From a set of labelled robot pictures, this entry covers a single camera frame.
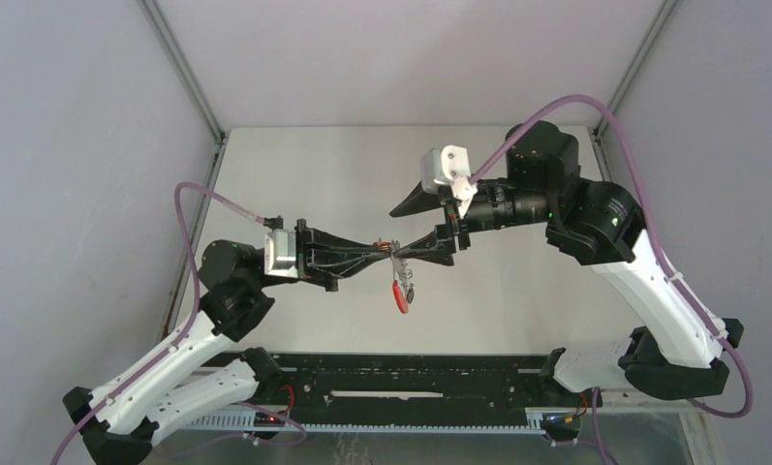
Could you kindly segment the red handled keyring holder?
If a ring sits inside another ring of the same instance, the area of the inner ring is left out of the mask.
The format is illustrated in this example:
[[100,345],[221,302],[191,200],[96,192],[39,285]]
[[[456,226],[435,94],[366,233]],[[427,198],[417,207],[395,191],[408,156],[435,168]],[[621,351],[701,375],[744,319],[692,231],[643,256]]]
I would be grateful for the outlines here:
[[392,256],[390,258],[392,266],[392,293],[395,304],[401,314],[408,314],[410,305],[406,301],[406,291],[414,288],[412,282],[413,273],[408,268],[407,261]]

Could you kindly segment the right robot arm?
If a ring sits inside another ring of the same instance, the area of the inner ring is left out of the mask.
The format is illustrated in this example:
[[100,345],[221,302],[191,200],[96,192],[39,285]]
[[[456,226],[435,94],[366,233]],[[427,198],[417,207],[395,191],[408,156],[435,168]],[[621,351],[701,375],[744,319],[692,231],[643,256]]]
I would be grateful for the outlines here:
[[739,344],[743,326],[695,312],[664,273],[631,193],[583,178],[576,137],[547,121],[513,139],[505,160],[505,176],[472,181],[463,147],[427,152],[420,182],[391,214],[441,209],[445,221],[396,256],[449,266],[474,233],[544,224],[547,243],[600,275],[641,321],[622,340],[552,351],[538,379],[544,401],[562,405],[593,388],[634,388],[666,401],[721,394],[724,348]]

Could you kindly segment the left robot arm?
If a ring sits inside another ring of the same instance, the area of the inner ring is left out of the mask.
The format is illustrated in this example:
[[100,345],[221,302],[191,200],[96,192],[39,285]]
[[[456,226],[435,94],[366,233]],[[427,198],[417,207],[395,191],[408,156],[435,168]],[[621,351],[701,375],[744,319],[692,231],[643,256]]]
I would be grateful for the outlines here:
[[111,381],[74,387],[63,404],[97,464],[140,464],[181,426],[241,401],[269,403],[282,389],[282,370],[268,351],[250,348],[192,383],[196,369],[253,331],[274,298],[264,288],[298,282],[335,292],[341,279],[387,259],[385,241],[355,242],[307,226],[267,221],[262,247],[211,242],[193,270],[190,315],[169,336]]

